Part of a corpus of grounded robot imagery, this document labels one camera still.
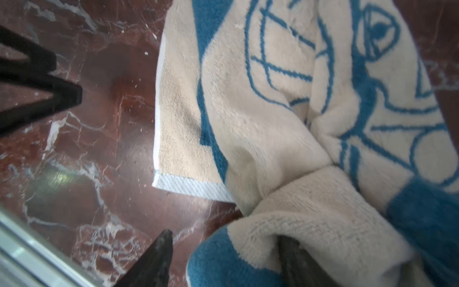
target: blue line drawing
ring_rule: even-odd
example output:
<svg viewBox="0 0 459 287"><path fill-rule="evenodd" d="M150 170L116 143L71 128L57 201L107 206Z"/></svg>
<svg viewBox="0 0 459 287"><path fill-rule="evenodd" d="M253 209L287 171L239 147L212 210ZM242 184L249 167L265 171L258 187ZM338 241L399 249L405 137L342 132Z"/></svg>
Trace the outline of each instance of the blue line drawing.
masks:
<svg viewBox="0 0 459 287"><path fill-rule="evenodd" d="M253 82L251 66L250 66L250 61L251 60L250 60L250 57L249 57L249 29L250 29L250 20L252 18L253 12L255 11L255 7L257 6L257 4L258 4L258 0L251 0L250 7L249 7L249 10L248 10L247 16L246 16L246 26L244 28L244 36L245 36L245 39L244 39L244 52L245 52L245 56L246 56L246 71L247 71L247 77L249 78L250 87L252 88L252 90L255 92L255 94L257 96L259 96L263 100L267 101L268 103L279 105L279 106L284 107L287 110L291 111L291 108L288 105L286 105L286 104L284 104L282 102L279 102L279 101L271 100L271 99L265 97L264 95L262 95L262 93L260 93L260 91L255 87L255 84Z"/></svg>
<svg viewBox="0 0 459 287"><path fill-rule="evenodd" d="M351 155L349 158L349 174L351 176L352 185L360 193L358 187L358 165L360 163L360 151L356 146L351 146Z"/></svg>
<svg viewBox="0 0 459 287"><path fill-rule="evenodd" d="M284 29L288 29L290 30L291 34L293 37L298 37L298 39L305 43L306 45L308 45L309 47L311 47L313 50L315 50L315 44L314 42L312 42L311 40L308 40L306 39L304 36L302 36L301 34L298 33L298 31L293 28L292 26L288 26L287 23L280 19L279 17L277 17L276 15L274 15L273 13L269 12L269 7L267 5L267 8L266 9L263 9L261 8L260 9L260 12L264 15L264 16L267 16L269 17L271 20L273 20L274 22L278 23L282 28Z"/></svg>
<svg viewBox="0 0 459 287"><path fill-rule="evenodd" d="M379 21L375 25L372 25L371 17L373 14L377 14L379 17L388 20L390 24ZM400 25L394 16L373 4L368 4L363 9L361 18L364 26L365 60L375 62L397 44L400 38ZM394 29L393 38L389 43L384 41L384 44L380 44L381 39L387 40L386 36L388 36L390 29Z"/></svg>
<svg viewBox="0 0 459 287"><path fill-rule="evenodd" d="M295 6L300 1L301 0L291 0L291 2L288 5L288 8L291 10L293 8L293 6Z"/></svg>
<svg viewBox="0 0 459 287"><path fill-rule="evenodd" d="M321 56L323 56L323 55L327 55L327 54L328 54L328 50L327 50L327 49L322 50L322 51L320 51L319 53L317 53L316 59L319 58L319 57L321 57Z"/></svg>
<svg viewBox="0 0 459 287"><path fill-rule="evenodd" d="M322 18L318 18L317 20L319 24L320 33L322 34L322 38L324 39L325 43L327 44L327 48L325 49L326 54L328 55L327 61L327 68L328 68L328 86L327 86L327 96L325 98L325 104L322 108L322 113L325 113L328 109L328 105L331 100L331 93L333 92L333 83L335 81L335 52L333 50L333 41L331 37L328 35L327 27L325 26Z"/></svg>
<svg viewBox="0 0 459 287"><path fill-rule="evenodd" d="M379 96L383 96L384 108L399 114L406 116L416 115L422 116L425 114L438 112L438 105L434 105L426 108L407 108L407 107L398 107L391 103L389 92L383 82L379 79L372 78L366 68L367 62L374 62L381 59L384 55L390 53L390 51L395 47L400 36L400 27L395 18L390 15L385 10L373 5L368 4L364 9L360 10L360 1L359 0L350 0L351 9L352 9L352 28L353 28L353 45L352 45L352 84L354 90L357 92L357 95L360 98L359 104L359 113L357 115L356 121L352 128L343 133L340 136L341 142L341 153L340 153L340 162L339 166L344 169L344 161L346 160L346 151L347 144L345 143L351 137L359 138L363 146L376 152L377 154L391 160L395 164L400 165L401 167L412 171L415 175L419 175L418 168L415 162L415 151L418 144L422 139L438 130L446 130L446 125L444 123L433 124L433 125L419 125L419 126L404 126L401 124L396 125L379 125L372 126L367 129L371 115L373 114L376 108L376 102ZM372 22L372 14L378 13L379 22ZM359 24L363 24L363 38L365 46L365 54L362 55L357 47L357 37L362 36L358 35ZM421 74L421 65L418 61L418 71L417 71L417 83L416 83L416 92L414 98L423 98L431 94L431 91L421 92L422 88L422 74ZM400 157L392 154L387 149L383 148L379 144L371 140L366 133L368 132L418 132L418 134L413 139L412 145L410 147L409 162L401 159ZM353 183L358 183L357 173L360 153L351 147L351 155L349 156L350 161L350 176ZM445 187L452 184L459 178L459 167L455 173L445 179L442 183L438 184L440 187Z"/></svg>
<svg viewBox="0 0 459 287"><path fill-rule="evenodd" d="M296 100L293 100L289 103L291 107L294 107L296 105L302 104L302 103L309 103L309 98L299 98Z"/></svg>
<svg viewBox="0 0 459 287"><path fill-rule="evenodd" d="M418 73L416 76L416 95L415 98L427 98L428 96L433 95L432 90L426 92L422 91L422 71L421 71L421 62L418 60Z"/></svg>
<svg viewBox="0 0 459 287"><path fill-rule="evenodd" d="M266 11L269 11L273 4L273 0L268 0L266 1ZM266 65L266 54L264 52L264 32L266 31L266 13L263 13L263 18L261 19L261 25L260 25L260 50L261 50L261 61L264 66L264 72L266 73L266 79L268 81L268 84L273 88L274 90L277 90L274 86L273 83L271 82L271 77L269 76L269 67Z"/></svg>
<svg viewBox="0 0 459 287"><path fill-rule="evenodd" d="M292 78L301 79L301 80L303 80L305 82L312 82L313 77L311 75L305 75L305 74L299 73L297 71L290 71L290 70L287 70L287 69L283 69L283 68L278 67L278 66L276 66L276 65L274 65L274 64L272 64L272 63L270 63L268 61L268 59L266 58L266 44L265 44L265 34L266 34L267 19L272 20L273 22L277 23L278 25L280 25L282 28L284 28L286 30L289 30L293 37L298 38L300 42L302 42L302 43L306 44L307 46L311 47L313 50L315 50L315 43L313 43L312 41L310 41L310 40L306 39L305 37L303 37L302 35L300 35L295 28L287 25L287 23L284 20L280 19L279 17L277 17L276 15L271 13L270 9L271 9L271 7L273 5L273 0L266 0L266 6L264 8L260 8L259 9L259 11L262 14L261 23L260 23L260 53L261 53L261 59L255 57L253 55L250 55L250 53L249 53L250 23L251 23L252 16L253 16L256 8L257 8L257 5L258 5L258 0L251 0L250 7L249 7L249 10L248 10L247 16L246 16L246 25L245 25L245 28L244 28L244 36L245 36L244 50L245 50L245 56L246 56L246 70L247 70L247 76L249 78L250 87L255 92L255 94L257 96L259 96L260 98L262 98L263 100L265 100L265 101L267 101L269 103L281 106L281 107L285 107L286 109L291 111L291 107L292 106L297 105L297 104L302 103L302 102L305 102L305 101L309 101L309 98L305 97L305 98L301 98L301 99L296 99L296 100L293 100L290 103L280 102L280 101L275 101L275 100L269 99L268 97L263 95L255 86L255 83L254 83L254 80L253 80L253 77L252 77L252 67L251 67L252 63L251 63L251 61L257 62L257 63L259 63L259 64L261 64L263 66L265 74L266 74L266 81L268 82L268 85L274 90L277 90L277 88L274 87L274 85L272 83L272 80L271 80L271 74L272 74L273 71L277 72L277 73L281 73L281 74L289 76L289 77L292 77Z"/></svg>
<svg viewBox="0 0 459 287"><path fill-rule="evenodd" d="M312 82L313 80L313 77L309 76L309 75L305 75L305 74L302 74L302 73L297 73L297 72L294 72L294 71L290 71L290 70L284 70L278 66L275 66L271 63L266 63L266 62L263 62L263 60L260 60L258 59L257 57L255 56L252 56L250 57L251 60L254 60L255 62L258 62L260 64L262 64L263 66L273 70L273 71L276 71L276 72L279 72L279 73L282 73L284 75L287 75L289 77L292 77L292 78L299 78L299 79L302 79L306 82Z"/></svg>

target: terry cloth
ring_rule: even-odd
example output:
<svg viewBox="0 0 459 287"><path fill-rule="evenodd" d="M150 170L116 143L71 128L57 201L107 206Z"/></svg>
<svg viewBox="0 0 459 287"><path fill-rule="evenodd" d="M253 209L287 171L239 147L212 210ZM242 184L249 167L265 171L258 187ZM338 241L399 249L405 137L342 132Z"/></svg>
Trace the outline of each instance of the terry cloth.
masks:
<svg viewBox="0 0 459 287"><path fill-rule="evenodd" d="M155 117L153 185L248 216L195 258L275 273L287 235L343 286L394 286L413 252L459 282L458 156L391 1L176 0Z"/></svg>

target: towel fold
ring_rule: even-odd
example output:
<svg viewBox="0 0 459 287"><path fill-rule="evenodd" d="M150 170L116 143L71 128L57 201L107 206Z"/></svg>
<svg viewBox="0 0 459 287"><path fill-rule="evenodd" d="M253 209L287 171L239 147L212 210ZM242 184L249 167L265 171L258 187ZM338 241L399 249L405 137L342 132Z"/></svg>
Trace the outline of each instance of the towel fold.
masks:
<svg viewBox="0 0 459 287"><path fill-rule="evenodd" d="M276 235L342 286L395 286L415 252L459 282L458 156L391 1L175 0L155 119L153 185L248 216L198 248L192 285L222 280L193 279L219 240L233 272L279 272Z"/></svg>

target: towel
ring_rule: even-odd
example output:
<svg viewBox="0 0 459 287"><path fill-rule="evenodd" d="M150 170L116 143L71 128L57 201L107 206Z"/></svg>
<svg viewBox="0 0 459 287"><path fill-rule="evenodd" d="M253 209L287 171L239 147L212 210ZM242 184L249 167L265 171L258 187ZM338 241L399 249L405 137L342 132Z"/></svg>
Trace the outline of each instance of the towel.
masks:
<svg viewBox="0 0 459 287"><path fill-rule="evenodd" d="M458 156L391 1L175 0L155 119L153 185L247 216L192 255L192 286L274 280L277 235L342 286L395 286L415 253L459 282Z"/></svg>

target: white towel edge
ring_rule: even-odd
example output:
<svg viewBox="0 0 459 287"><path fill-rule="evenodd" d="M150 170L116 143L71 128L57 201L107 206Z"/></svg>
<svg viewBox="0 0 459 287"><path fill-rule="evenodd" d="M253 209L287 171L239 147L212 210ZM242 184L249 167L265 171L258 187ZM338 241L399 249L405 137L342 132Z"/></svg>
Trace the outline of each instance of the white towel edge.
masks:
<svg viewBox="0 0 459 287"><path fill-rule="evenodd" d="M195 197L234 203L233 195L223 183L203 182L155 170L152 187Z"/></svg>
<svg viewBox="0 0 459 287"><path fill-rule="evenodd" d="M164 65L164 55L166 53L166 35L162 34L161 45L159 48L158 65L156 67L156 83L155 83L155 137L153 140L153 168L159 169L159 149L161 141L161 109L159 105L160 84L162 76L162 68Z"/></svg>

